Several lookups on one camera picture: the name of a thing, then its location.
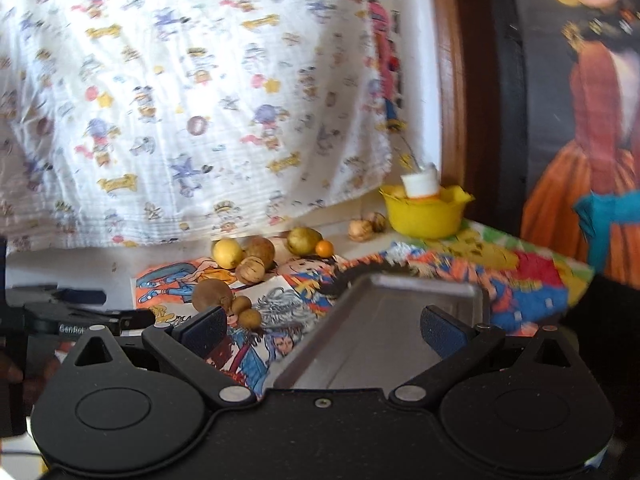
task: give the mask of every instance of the cartoon-printed blanket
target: cartoon-printed blanket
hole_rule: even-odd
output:
[[[321,287],[348,269],[373,263],[408,264],[413,274],[477,283],[491,299],[491,322],[514,335],[533,335],[537,321],[561,313],[586,290],[593,269],[474,222],[455,237],[439,242],[396,242],[381,253],[347,261],[339,256],[295,258],[276,246],[276,264],[268,281],[245,286],[233,272],[218,269],[210,258],[147,269],[132,280],[138,307],[148,307],[157,321],[180,323],[196,314],[191,293],[200,280],[217,278],[248,296],[263,318],[255,334],[228,316],[228,332],[207,361],[259,395],[270,365],[287,356],[334,304]]]
[[[0,0],[10,250],[244,235],[390,169],[367,0]]]

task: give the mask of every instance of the wooden frame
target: wooden frame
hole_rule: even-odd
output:
[[[442,181],[476,197],[468,216],[495,224],[500,84],[491,0],[433,0],[442,100]]]

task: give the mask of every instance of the white patterned bedsheet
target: white patterned bedsheet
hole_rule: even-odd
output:
[[[244,235],[390,168],[367,0],[0,0],[11,250]]]

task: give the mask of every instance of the white wall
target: white wall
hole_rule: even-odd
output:
[[[442,154],[440,83],[436,56],[436,30],[433,0],[379,0],[401,17],[399,53],[404,78],[406,138],[416,156],[440,167]]]

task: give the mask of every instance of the small orange fruit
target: small orange fruit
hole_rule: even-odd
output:
[[[329,240],[320,240],[316,244],[316,254],[321,258],[330,258],[334,255],[334,245]]]

